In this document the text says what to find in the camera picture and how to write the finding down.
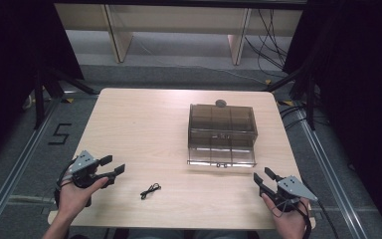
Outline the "smoky clear plastic drawer box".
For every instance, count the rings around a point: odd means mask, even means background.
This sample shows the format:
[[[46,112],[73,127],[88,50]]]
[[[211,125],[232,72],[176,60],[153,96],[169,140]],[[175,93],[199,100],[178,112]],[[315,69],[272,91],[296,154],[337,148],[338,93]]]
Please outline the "smoky clear plastic drawer box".
[[[189,164],[254,167],[258,137],[251,107],[191,105],[188,121]]]

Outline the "person's left hand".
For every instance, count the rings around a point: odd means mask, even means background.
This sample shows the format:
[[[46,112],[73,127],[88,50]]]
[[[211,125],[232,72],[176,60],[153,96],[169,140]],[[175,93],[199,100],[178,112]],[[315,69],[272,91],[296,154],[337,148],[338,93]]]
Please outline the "person's left hand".
[[[64,180],[61,186],[59,210],[56,218],[72,222],[86,207],[91,196],[101,189],[108,181],[107,177],[98,179],[87,188],[79,188],[70,180]]]

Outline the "person's right hand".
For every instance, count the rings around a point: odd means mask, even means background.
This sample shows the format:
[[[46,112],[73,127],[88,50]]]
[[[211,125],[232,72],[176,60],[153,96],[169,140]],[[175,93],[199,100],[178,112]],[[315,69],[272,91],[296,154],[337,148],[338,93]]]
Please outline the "person's right hand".
[[[265,193],[262,194],[262,198],[273,214],[273,220],[279,235],[283,239],[303,239],[306,228],[304,217],[296,209],[282,213]]]

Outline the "black metal stand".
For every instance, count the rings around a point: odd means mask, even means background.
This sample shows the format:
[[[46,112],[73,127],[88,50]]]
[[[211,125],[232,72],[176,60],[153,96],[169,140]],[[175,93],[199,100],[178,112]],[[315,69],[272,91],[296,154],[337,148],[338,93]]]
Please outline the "black metal stand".
[[[37,71],[35,76],[35,100],[36,100],[36,124],[38,129],[45,120],[43,90],[46,90],[52,99],[60,99],[65,93],[60,85],[60,81],[66,82],[71,86],[89,95],[98,95],[99,91],[94,90],[83,83],[82,80],[73,78],[62,71],[44,67]]]
[[[300,67],[278,82],[267,86],[266,92],[272,93],[291,81],[294,81],[294,84],[289,92],[289,96],[293,100],[301,100],[302,97],[305,97],[306,120],[310,129],[315,130],[313,119],[315,81],[311,70],[308,70],[306,67]]]

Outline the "beige wooden bench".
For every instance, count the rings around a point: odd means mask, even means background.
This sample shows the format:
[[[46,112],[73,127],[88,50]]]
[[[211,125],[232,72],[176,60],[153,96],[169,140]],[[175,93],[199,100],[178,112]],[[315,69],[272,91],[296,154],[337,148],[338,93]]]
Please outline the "beige wooden bench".
[[[228,37],[232,63],[240,64],[244,38],[267,33],[291,37],[299,10],[57,3],[67,30],[108,32],[114,59],[122,63],[135,32],[220,34]]]

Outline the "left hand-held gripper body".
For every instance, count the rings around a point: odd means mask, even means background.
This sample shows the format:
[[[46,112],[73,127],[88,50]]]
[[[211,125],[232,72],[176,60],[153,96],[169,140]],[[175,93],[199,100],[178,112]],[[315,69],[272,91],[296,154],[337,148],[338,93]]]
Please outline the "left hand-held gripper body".
[[[98,159],[94,158],[89,152],[83,150],[62,172],[58,179],[58,188],[61,189],[64,180],[70,179],[75,186],[79,188],[87,188],[101,179],[100,174],[96,174]],[[114,184],[115,177],[108,177],[107,183],[103,188]]]

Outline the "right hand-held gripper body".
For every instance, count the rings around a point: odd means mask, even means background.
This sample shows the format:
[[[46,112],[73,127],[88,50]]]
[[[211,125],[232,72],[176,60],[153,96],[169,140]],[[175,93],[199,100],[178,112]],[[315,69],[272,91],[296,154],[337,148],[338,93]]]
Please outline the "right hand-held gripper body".
[[[275,176],[274,181],[277,183],[277,191],[270,190],[268,197],[280,212],[295,210],[302,198],[312,201],[318,200],[317,196],[293,175],[288,177]]]

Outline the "metal floor rail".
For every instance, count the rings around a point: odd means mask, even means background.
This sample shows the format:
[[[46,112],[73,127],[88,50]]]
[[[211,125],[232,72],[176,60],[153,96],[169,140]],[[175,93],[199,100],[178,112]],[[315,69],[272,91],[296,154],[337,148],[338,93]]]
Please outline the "metal floor rail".
[[[307,121],[307,114],[303,110],[297,111],[297,117],[302,120],[302,128],[309,144],[315,154],[323,175],[329,185],[336,204],[346,222],[353,239],[368,239],[367,233],[362,226],[358,213],[349,200],[342,184],[340,183],[335,170],[316,134]]]
[[[6,177],[3,185],[0,188],[0,216],[12,194],[15,186],[18,184],[21,176],[23,175],[27,165],[29,164],[40,140],[46,131],[49,121],[51,120],[54,111],[58,108],[60,100],[50,100],[50,103],[45,111],[43,121],[33,130],[32,135],[29,137],[27,144],[24,146],[22,152],[18,156],[15,164],[12,166],[9,175]]]

